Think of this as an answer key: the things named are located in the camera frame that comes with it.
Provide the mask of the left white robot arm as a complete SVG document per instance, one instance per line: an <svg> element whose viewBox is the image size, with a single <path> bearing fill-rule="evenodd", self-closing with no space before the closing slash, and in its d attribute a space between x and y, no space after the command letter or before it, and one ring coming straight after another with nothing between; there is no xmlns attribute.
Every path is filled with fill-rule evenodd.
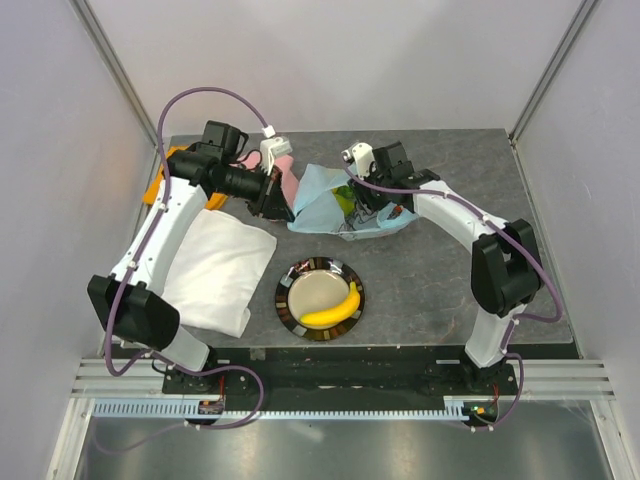
<svg viewBox="0 0 640 480"><path fill-rule="evenodd" d="M218 385L213 351L181 325L179 312L161 295L176 253L211 195L242 199L257 217L293 221L284 173L276 164L292 147L270 126L264 134L258 164L246 168L240 156L247 134L229 124L207 122L200 141L167 158L152 208L122 259L108 275L95 275L88 283L105 337L136 344L141 355L157 355L177 366L198 393Z"/></svg>

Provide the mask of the light blue plastic bag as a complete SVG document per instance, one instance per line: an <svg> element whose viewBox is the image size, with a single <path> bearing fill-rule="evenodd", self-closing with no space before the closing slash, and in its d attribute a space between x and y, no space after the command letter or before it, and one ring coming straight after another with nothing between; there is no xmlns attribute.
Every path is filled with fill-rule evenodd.
<svg viewBox="0 0 640 480"><path fill-rule="evenodd" d="M357 199L356 209L345 216L332 193L342 185L352 189L344 170L308 164L295 197L295 219L287 224L287 228L294 233L327 234L355 241L398 233L417 219L416 214L399 205L390 204L382 210L370 211Z"/></svg>

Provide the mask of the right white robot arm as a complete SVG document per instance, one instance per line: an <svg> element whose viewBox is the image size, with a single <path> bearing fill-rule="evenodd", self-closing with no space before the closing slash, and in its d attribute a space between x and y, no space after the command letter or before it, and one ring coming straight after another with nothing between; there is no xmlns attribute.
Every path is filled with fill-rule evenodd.
<svg viewBox="0 0 640 480"><path fill-rule="evenodd" d="M470 284L478 313L465 345L469 362L458 368L467 392L483 392L494 381L491 366L506 354L517 323L542 287L539 250L532 226L508 222L452 190L429 169L416 170L402 143L374 148L357 142L341 153L351 167L356 197L374 210L395 204L424 218L458 241L471 255Z"/></svg>

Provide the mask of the yellow fake banana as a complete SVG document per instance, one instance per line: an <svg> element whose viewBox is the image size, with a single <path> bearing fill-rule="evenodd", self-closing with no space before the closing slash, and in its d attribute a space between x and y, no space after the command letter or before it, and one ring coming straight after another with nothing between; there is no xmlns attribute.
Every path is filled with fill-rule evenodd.
<svg viewBox="0 0 640 480"><path fill-rule="evenodd" d="M311 312L300 317L300 323L307 327L327 328L350 318L359 310L361 295L355 282L349 283L347 297L338 305L329 309Z"/></svg>

